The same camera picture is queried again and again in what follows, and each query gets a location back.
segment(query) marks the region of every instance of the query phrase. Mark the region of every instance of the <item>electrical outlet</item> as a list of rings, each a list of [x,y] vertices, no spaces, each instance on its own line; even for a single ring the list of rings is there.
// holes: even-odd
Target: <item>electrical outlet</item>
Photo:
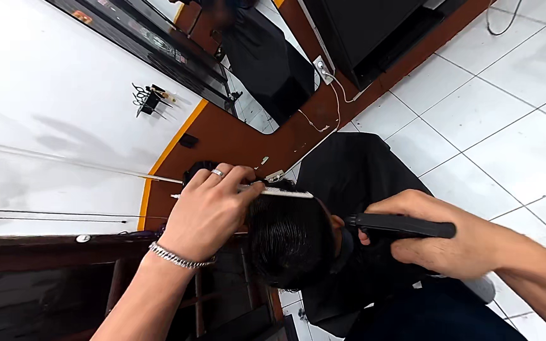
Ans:
[[[322,56],[317,57],[313,61],[313,66],[315,66],[315,70],[317,70],[317,73],[320,77],[322,77],[323,82],[326,83],[326,85],[330,85],[330,83],[334,80],[330,76],[326,76],[322,73],[322,69],[330,74],[330,70],[328,70],[328,66],[326,65],[326,62],[323,61]]]

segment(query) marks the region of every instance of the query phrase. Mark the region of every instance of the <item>white comb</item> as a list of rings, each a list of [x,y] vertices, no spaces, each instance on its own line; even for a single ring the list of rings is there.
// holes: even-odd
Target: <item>white comb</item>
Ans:
[[[250,186],[246,184],[240,184],[237,188],[239,191],[244,191],[250,188]],[[288,190],[278,189],[275,187],[265,187],[261,194],[266,195],[277,195],[279,197],[294,197],[294,198],[305,198],[305,199],[311,199],[313,198],[313,194],[309,192],[290,192]]]

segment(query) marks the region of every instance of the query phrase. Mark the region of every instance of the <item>silver chain bracelet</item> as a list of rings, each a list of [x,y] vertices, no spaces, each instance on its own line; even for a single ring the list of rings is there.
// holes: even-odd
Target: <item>silver chain bracelet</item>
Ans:
[[[208,265],[214,264],[214,262],[216,261],[216,256],[212,256],[212,258],[210,258],[208,261],[201,261],[201,262],[185,260],[178,257],[173,252],[164,249],[159,244],[157,244],[157,242],[151,243],[151,245],[149,245],[149,250],[155,252],[155,254],[161,258],[165,260],[169,260],[172,263],[180,267],[185,267],[187,269],[194,269],[196,267],[208,266]]]

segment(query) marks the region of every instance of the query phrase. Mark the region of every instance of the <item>silver ring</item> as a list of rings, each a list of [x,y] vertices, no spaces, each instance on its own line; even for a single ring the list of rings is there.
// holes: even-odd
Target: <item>silver ring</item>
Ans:
[[[224,178],[224,173],[219,171],[218,169],[212,169],[212,173],[220,176],[221,178]]]

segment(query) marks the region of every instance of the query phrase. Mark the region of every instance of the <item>black hair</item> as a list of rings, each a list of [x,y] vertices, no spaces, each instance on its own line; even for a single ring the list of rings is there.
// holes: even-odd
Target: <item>black hair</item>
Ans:
[[[290,180],[268,186],[296,190]],[[261,195],[249,206],[246,223],[252,264],[268,285],[301,290],[330,273],[332,223],[317,199]]]

